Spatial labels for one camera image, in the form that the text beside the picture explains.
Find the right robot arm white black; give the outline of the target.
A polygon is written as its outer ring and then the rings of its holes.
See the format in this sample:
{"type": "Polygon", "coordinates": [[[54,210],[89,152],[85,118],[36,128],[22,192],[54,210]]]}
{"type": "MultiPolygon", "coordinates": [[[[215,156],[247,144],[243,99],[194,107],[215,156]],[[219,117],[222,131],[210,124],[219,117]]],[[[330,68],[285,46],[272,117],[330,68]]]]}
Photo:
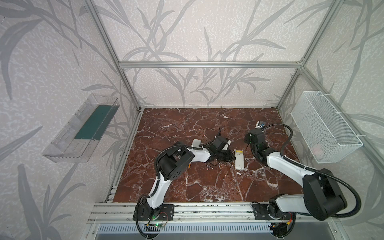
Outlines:
{"type": "Polygon", "coordinates": [[[324,221],[330,217],[352,217],[360,211],[361,197],[351,185],[335,177],[327,169],[307,167],[283,155],[281,151],[270,148],[263,129],[250,130],[245,135],[244,142],[250,145],[253,156],[261,164],[283,173],[303,189],[301,194],[271,198],[268,213],[272,218],[278,218],[282,213],[300,213],[324,221]],[[355,197],[356,204],[347,213],[341,212],[347,208],[348,202],[340,186],[347,188],[355,197]]]}

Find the red white remote control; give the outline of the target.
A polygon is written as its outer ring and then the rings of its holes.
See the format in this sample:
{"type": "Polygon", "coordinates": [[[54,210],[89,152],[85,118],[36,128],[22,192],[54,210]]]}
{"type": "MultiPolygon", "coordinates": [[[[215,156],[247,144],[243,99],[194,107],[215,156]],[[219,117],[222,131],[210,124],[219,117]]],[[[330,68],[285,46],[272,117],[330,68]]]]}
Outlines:
{"type": "Polygon", "coordinates": [[[193,139],[193,142],[191,144],[191,147],[193,150],[202,150],[202,146],[201,146],[201,140],[198,140],[198,139],[193,139]]]}

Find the white remote control yellow buttons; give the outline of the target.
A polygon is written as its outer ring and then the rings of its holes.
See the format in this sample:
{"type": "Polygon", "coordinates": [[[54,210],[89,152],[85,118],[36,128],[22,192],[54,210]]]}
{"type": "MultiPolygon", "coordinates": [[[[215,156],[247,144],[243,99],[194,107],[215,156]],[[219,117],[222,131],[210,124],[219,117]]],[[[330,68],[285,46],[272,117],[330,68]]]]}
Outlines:
{"type": "Polygon", "coordinates": [[[235,152],[235,169],[236,170],[243,170],[244,167],[244,153],[243,154],[238,154],[235,152]]]}

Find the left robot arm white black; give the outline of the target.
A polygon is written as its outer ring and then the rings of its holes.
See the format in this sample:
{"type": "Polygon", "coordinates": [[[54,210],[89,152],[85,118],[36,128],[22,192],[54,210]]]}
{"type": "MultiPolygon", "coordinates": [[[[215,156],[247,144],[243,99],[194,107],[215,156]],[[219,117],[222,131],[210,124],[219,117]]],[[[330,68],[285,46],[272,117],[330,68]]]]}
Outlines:
{"type": "Polygon", "coordinates": [[[133,220],[152,221],[165,210],[166,193],[171,183],[180,177],[192,163],[231,162],[236,159],[230,150],[231,141],[218,134],[213,140],[203,144],[194,139],[190,146],[176,142],[156,157],[154,168],[156,178],[150,193],[139,197],[133,220]]]}

